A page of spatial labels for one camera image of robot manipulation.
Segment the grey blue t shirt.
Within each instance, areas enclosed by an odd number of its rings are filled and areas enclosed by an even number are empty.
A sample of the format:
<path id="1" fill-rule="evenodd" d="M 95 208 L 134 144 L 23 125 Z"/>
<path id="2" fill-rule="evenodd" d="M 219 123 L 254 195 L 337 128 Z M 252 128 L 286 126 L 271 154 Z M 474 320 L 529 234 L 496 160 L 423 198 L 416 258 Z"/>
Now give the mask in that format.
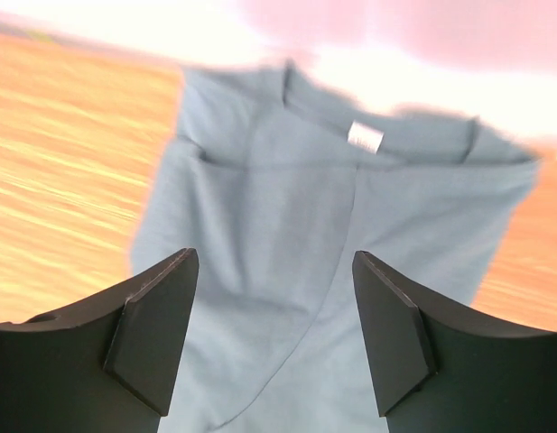
<path id="1" fill-rule="evenodd" d="M 386 431 L 354 254 L 469 304 L 537 171 L 476 120 L 362 112 L 290 65 L 187 69 L 131 252 L 200 260 L 160 431 Z"/>

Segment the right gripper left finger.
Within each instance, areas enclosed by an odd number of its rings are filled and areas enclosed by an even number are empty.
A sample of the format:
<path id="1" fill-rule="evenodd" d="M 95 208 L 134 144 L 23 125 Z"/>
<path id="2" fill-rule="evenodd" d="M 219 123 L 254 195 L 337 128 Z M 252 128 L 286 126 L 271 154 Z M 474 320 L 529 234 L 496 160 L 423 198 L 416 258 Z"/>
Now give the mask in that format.
<path id="1" fill-rule="evenodd" d="M 21 324 L 0 323 L 0 432 L 154 432 L 199 273 L 191 248 Z"/>

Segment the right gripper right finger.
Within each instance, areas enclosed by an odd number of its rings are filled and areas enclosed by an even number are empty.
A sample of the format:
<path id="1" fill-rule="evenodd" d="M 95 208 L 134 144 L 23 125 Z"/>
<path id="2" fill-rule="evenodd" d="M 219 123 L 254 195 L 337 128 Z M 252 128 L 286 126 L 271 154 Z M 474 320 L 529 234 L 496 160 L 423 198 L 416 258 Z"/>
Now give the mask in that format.
<path id="1" fill-rule="evenodd" d="M 392 432 L 557 432 L 557 332 L 467 307 L 367 252 L 353 279 Z"/>

